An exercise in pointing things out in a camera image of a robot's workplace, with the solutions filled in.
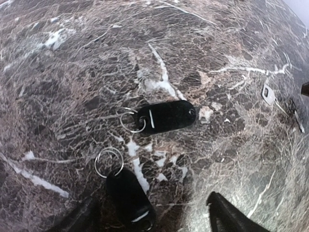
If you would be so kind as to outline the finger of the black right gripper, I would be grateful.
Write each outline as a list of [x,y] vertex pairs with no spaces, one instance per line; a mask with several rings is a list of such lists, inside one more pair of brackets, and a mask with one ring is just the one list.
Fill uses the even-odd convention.
[[304,96],[309,96],[309,82],[304,83],[301,87],[301,94]]

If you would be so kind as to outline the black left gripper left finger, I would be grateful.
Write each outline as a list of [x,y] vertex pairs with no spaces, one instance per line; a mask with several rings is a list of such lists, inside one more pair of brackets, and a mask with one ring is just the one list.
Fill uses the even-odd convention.
[[87,197],[79,203],[58,224],[48,229],[49,232],[98,232],[99,202]]

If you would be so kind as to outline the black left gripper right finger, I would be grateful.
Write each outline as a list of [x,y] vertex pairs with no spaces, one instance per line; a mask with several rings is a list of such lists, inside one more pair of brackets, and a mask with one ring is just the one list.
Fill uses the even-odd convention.
[[218,192],[211,192],[206,204],[209,207],[212,232],[268,232]]

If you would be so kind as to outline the metal keyring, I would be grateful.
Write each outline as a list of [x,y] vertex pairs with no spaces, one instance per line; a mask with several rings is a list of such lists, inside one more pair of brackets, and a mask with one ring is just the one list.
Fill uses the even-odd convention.
[[124,157],[117,148],[104,148],[95,157],[94,170],[101,178],[106,179],[109,175],[119,177],[123,168]]
[[130,133],[141,133],[146,128],[146,120],[142,120],[141,126],[136,123],[138,111],[129,107],[120,107],[116,109],[116,114],[119,116],[121,126]]

